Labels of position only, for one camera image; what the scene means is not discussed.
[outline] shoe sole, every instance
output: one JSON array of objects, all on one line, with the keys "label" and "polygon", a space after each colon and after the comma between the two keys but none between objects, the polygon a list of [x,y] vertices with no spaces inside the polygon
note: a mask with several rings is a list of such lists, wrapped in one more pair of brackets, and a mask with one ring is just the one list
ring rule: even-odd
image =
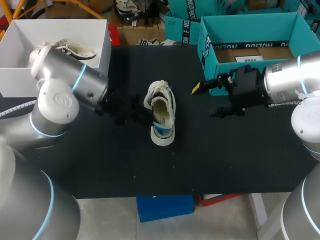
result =
[{"label": "shoe sole", "polygon": [[[161,81],[154,81],[153,83],[150,84],[148,92],[155,87],[161,87],[162,83]],[[172,96],[172,101],[173,101],[173,114],[174,116],[176,116],[176,99],[175,99],[175,95],[174,93],[171,91],[171,96]],[[154,127],[151,127],[150,130],[150,136],[151,136],[151,140],[157,144],[158,146],[168,146],[170,144],[173,143],[173,141],[175,140],[175,136],[176,136],[176,129],[175,129],[175,125],[173,124],[173,131],[172,131],[172,135],[168,138],[160,138],[158,136],[156,136],[155,131],[154,131]]]}]

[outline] black mat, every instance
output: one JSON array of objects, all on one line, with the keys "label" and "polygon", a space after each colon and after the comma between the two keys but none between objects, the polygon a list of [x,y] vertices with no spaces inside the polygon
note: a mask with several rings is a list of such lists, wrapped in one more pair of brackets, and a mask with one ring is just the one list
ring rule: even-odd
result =
[{"label": "black mat", "polygon": [[[317,163],[292,130],[294,106],[208,117],[228,98],[191,96],[203,78],[196,47],[113,48],[109,77],[142,98],[153,81],[169,82],[176,99],[175,140],[157,146],[150,127],[130,120],[114,126],[109,116],[81,106],[62,141],[24,153],[76,198],[289,192]],[[5,99],[1,109],[23,101]]]}]

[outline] sneaker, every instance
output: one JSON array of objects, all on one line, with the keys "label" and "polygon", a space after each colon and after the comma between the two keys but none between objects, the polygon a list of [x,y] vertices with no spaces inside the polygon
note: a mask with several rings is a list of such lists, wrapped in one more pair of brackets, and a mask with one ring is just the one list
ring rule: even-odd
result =
[{"label": "sneaker", "polygon": [[151,139],[159,146],[170,145],[175,139],[176,100],[164,80],[153,82],[144,98],[145,108],[152,110],[154,117]]},{"label": "sneaker", "polygon": [[97,53],[93,48],[86,47],[79,43],[69,40],[68,38],[62,38],[55,43],[44,42],[43,45],[37,46],[34,51],[31,52],[29,62],[33,64],[44,46],[50,45],[53,48],[60,50],[62,53],[72,56],[77,60],[89,60],[93,59]]},{"label": "sneaker", "polygon": [[173,41],[170,39],[164,40],[160,43],[161,46],[181,46],[181,42]]},{"label": "sneaker", "polygon": [[160,42],[156,38],[153,38],[151,40],[140,39],[137,45],[153,45],[153,46],[157,46],[157,45],[160,45]]}]

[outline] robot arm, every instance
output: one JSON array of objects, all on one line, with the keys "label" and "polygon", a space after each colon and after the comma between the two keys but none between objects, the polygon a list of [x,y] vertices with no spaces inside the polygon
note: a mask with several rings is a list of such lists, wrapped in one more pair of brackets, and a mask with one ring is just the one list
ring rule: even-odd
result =
[{"label": "robot arm", "polygon": [[32,112],[0,120],[0,139],[21,151],[54,145],[79,112],[72,89],[56,79],[46,80]]},{"label": "robot arm", "polygon": [[320,51],[270,65],[262,74],[250,65],[238,67],[198,83],[192,94],[222,87],[231,107],[211,111],[214,117],[242,116],[249,107],[302,100],[292,113],[292,128],[310,154],[320,160]]},{"label": "robot arm", "polygon": [[31,74],[42,84],[32,112],[0,120],[0,140],[17,151],[54,145],[78,115],[78,100],[106,111],[108,78],[55,48],[40,51]]}]

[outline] cardboard box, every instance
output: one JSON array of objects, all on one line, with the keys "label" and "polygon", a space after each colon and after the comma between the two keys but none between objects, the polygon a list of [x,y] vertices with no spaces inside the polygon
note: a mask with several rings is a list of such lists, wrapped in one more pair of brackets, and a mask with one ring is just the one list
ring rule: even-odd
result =
[{"label": "cardboard box", "polygon": [[[206,80],[248,62],[262,72],[269,65],[319,50],[320,41],[298,13],[203,17],[197,48]],[[236,57],[246,58],[237,62]],[[228,93],[215,88],[211,94]]]},{"label": "cardboard box", "polygon": [[[79,0],[80,3],[88,6],[89,0]],[[45,8],[46,19],[87,19],[89,13],[72,2],[54,2]]]},{"label": "cardboard box", "polygon": [[171,12],[165,16],[165,39],[197,45],[199,40],[200,23],[172,17]]},{"label": "cardboard box", "polygon": [[283,5],[284,13],[297,12],[305,17],[309,10],[308,0],[285,0]]},{"label": "cardboard box", "polygon": [[140,39],[156,38],[160,43],[166,40],[165,30],[161,29],[161,24],[154,24],[152,27],[118,26],[117,30],[121,45],[137,45]]},{"label": "cardboard box", "polygon": [[202,16],[225,15],[225,0],[169,0],[172,17],[197,21]]},{"label": "cardboard box", "polygon": [[37,81],[31,76],[30,53],[43,42],[52,43],[66,37],[94,48],[97,56],[82,62],[108,75],[111,46],[107,20],[14,20],[0,42],[2,95],[4,97],[37,97]]}]

